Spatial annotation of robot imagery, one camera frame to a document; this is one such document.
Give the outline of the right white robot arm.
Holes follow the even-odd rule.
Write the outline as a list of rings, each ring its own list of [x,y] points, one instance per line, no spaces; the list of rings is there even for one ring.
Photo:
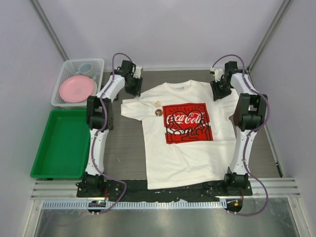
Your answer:
[[[253,193],[248,164],[252,143],[266,119],[267,96],[255,90],[248,75],[237,67],[236,61],[227,62],[224,69],[212,67],[210,73],[215,77],[215,81],[210,83],[215,101],[227,98],[233,90],[238,94],[233,114],[236,145],[220,187],[230,196],[251,196]]]

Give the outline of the white printed t-shirt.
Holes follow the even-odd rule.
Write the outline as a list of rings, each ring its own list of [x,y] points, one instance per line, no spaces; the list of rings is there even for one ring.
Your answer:
[[[223,179],[236,144],[230,117],[237,101],[235,90],[214,101],[211,85],[195,80],[163,83],[123,100],[121,114],[142,123],[148,189]]]

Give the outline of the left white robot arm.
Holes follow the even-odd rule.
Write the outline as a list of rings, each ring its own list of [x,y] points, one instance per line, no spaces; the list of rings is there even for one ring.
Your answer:
[[[118,93],[139,96],[141,92],[142,68],[130,60],[123,60],[121,66],[111,72],[106,85],[95,96],[89,96],[86,105],[86,121],[90,129],[88,162],[77,183],[77,197],[100,197],[105,192],[104,152],[109,131],[114,128],[112,103]]]

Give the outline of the gold flower brooch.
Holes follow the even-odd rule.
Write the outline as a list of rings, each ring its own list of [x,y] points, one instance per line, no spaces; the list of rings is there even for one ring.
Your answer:
[[[162,108],[162,103],[160,101],[156,101],[154,103],[154,106],[157,108],[157,109],[161,109]]]

